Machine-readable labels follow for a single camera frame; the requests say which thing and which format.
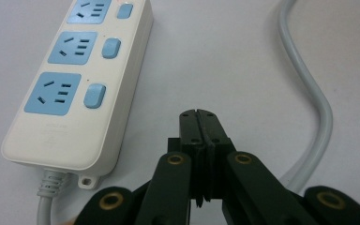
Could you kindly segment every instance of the white power strip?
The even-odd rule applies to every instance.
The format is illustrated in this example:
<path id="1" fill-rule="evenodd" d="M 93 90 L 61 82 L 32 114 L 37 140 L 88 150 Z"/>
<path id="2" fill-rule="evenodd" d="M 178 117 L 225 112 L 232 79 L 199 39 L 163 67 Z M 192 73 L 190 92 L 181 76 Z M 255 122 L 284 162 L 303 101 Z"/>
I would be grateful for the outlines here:
<path id="1" fill-rule="evenodd" d="M 2 145 L 28 166 L 95 188 L 118 159 L 153 22 L 149 0 L 78 0 L 57 32 Z"/>

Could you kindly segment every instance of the mounting hole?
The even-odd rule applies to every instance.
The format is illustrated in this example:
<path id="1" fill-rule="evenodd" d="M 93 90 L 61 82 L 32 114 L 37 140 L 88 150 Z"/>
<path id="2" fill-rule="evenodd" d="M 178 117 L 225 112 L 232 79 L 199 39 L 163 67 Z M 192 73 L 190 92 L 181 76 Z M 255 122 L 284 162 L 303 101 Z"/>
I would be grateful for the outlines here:
<path id="1" fill-rule="evenodd" d="M 344 200 L 330 191 L 323 191 L 318 193 L 317 199 L 318 201 L 320 201 L 320 203 L 329 208 L 342 210 L 346 207 L 346 203 L 344 202 Z"/>
<path id="2" fill-rule="evenodd" d="M 247 154 L 239 154 L 235 156 L 235 161 L 241 164 L 250 164 L 252 162 L 252 158 Z"/>
<path id="3" fill-rule="evenodd" d="M 178 155 L 168 157 L 168 162 L 172 165 L 180 165 L 184 162 L 184 158 Z"/>
<path id="4" fill-rule="evenodd" d="M 100 199 L 99 205 L 101 209 L 112 210 L 117 208 L 124 202 L 124 196 L 119 192 L 112 192 L 104 195 Z"/>
<path id="5" fill-rule="evenodd" d="M 85 186 L 90 186 L 92 184 L 92 180 L 88 179 L 88 178 L 85 178 L 85 179 L 82 180 L 82 184 L 85 185 Z"/>
<path id="6" fill-rule="evenodd" d="M 152 225 L 169 225 L 169 224 L 170 224 L 169 219 L 164 216 L 154 217 L 152 221 Z"/>

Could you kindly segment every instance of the cable strain relief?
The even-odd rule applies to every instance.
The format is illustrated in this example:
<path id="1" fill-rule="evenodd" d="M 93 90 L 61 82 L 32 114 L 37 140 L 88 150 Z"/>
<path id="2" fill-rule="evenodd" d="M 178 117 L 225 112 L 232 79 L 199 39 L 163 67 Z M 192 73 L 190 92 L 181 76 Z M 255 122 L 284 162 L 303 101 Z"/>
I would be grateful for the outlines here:
<path id="1" fill-rule="evenodd" d="M 66 174 L 63 172 L 46 170 L 37 195 L 48 198 L 56 197 L 65 178 Z"/>

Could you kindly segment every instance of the power cord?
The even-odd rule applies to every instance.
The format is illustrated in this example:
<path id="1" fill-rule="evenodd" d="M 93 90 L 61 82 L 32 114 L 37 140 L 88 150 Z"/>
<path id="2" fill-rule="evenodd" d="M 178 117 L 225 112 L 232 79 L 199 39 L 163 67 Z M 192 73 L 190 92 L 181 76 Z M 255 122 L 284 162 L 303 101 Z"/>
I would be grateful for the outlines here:
<path id="1" fill-rule="evenodd" d="M 301 168 L 291 178 L 287 188 L 293 192 L 299 192 L 306 184 L 309 177 L 317 168 L 323 157 L 327 145 L 332 135 L 333 115 L 328 100 L 321 91 L 321 88 L 315 82 L 314 78 L 308 71 L 306 64 L 293 43 L 292 36 L 288 29 L 287 16 L 289 10 L 296 0 L 284 0 L 279 12 L 278 28 L 282 39 L 283 46 L 291 59 L 300 79 L 303 81 L 308 92 L 311 94 L 312 100 L 318 109 L 320 115 L 320 127 L 317 137 L 308 152 L 307 158 L 302 163 Z"/>
<path id="2" fill-rule="evenodd" d="M 63 172 L 46 170 L 37 193 L 40 196 L 37 207 L 37 225 L 51 224 L 51 209 L 53 198 L 60 192 L 60 187 L 66 178 Z"/>

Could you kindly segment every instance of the outlet slot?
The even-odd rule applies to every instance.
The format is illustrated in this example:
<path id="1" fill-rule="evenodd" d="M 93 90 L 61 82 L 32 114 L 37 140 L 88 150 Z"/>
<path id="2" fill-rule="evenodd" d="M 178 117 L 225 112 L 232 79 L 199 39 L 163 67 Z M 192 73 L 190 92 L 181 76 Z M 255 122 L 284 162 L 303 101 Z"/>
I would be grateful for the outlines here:
<path id="1" fill-rule="evenodd" d="M 84 65 L 95 45 L 96 32 L 61 33 L 57 39 L 48 62 L 51 64 Z"/>
<path id="2" fill-rule="evenodd" d="M 27 113 L 65 115 L 74 99 L 80 74 L 44 72 L 25 104 Z"/>
<path id="3" fill-rule="evenodd" d="M 78 0 L 67 23 L 100 24 L 104 22 L 112 0 Z"/>

